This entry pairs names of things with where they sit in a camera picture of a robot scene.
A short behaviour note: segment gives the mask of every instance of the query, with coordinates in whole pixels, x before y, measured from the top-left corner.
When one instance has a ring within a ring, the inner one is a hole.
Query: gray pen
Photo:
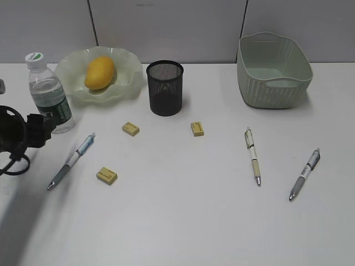
[[[70,157],[67,163],[63,165],[63,167],[59,170],[59,172],[55,175],[51,183],[49,184],[47,190],[51,190],[55,187],[63,177],[69,172],[70,168],[72,168],[75,163],[79,160],[80,157],[84,155],[88,148],[94,143],[94,138],[96,137],[95,133],[89,135],[84,142],[80,145],[80,147],[76,150],[76,152]]]
[[[255,150],[255,145],[254,145],[254,140],[253,140],[253,135],[251,134],[251,129],[247,127],[245,133],[244,133],[245,141],[246,141],[246,147],[248,148],[250,152],[250,157],[251,157],[251,166],[253,168],[254,172],[254,179],[255,182],[257,183],[258,186],[261,185],[261,175],[260,175],[260,169],[259,169],[259,163],[257,161],[256,157],[256,150]]]
[[[306,166],[303,168],[302,173],[300,174],[295,185],[293,186],[291,193],[290,193],[290,198],[289,198],[290,201],[294,200],[295,197],[298,195],[303,184],[307,180],[307,177],[310,175],[311,171],[314,169],[314,167],[316,166],[316,164],[320,160],[320,158],[321,158],[321,151],[320,151],[320,148],[317,148],[312,153],[311,158],[308,160]]]

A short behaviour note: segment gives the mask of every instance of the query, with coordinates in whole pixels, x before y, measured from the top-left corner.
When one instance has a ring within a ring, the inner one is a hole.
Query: light green basket
[[[246,104],[256,108],[294,106],[313,78],[311,66],[298,44],[271,32],[239,40],[238,83]]]

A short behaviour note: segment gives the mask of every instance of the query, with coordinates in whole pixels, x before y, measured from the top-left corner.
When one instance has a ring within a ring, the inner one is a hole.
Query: frosted glass bowl
[[[111,83],[101,90],[90,90],[85,84],[88,64],[97,57],[110,57],[115,64]],[[105,102],[138,96],[143,85],[143,67],[138,57],[121,48],[93,47],[65,57],[54,71],[63,84],[66,95],[82,101]]]

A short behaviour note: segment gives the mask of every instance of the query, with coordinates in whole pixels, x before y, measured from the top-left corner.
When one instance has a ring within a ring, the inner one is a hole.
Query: basket handle
[[[287,86],[285,86],[285,84],[282,84],[279,81],[288,81]],[[288,89],[292,89],[292,88],[296,88],[298,87],[298,85],[301,83],[301,81],[297,80],[297,79],[293,79],[293,78],[276,78],[276,79],[272,79],[272,80],[268,80],[265,82],[265,85],[267,87],[273,87],[273,88],[288,88]]]
[[[248,39],[254,43],[275,43],[280,38],[282,38],[281,36],[272,32],[258,32],[245,37],[248,37]]]

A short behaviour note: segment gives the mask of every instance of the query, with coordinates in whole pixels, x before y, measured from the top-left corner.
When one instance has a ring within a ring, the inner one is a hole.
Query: white pen
[[[246,147],[248,148],[248,150],[250,152],[251,165],[253,167],[254,178],[255,178],[257,185],[260,186],[261,185],[261,176],[260,176],[259,163],[258,163],[257,157],[256,157],[253,135],[251,134],[251,130],[249,127],[246,128],[244,136],[245,136],[245,141],[246,141]]]

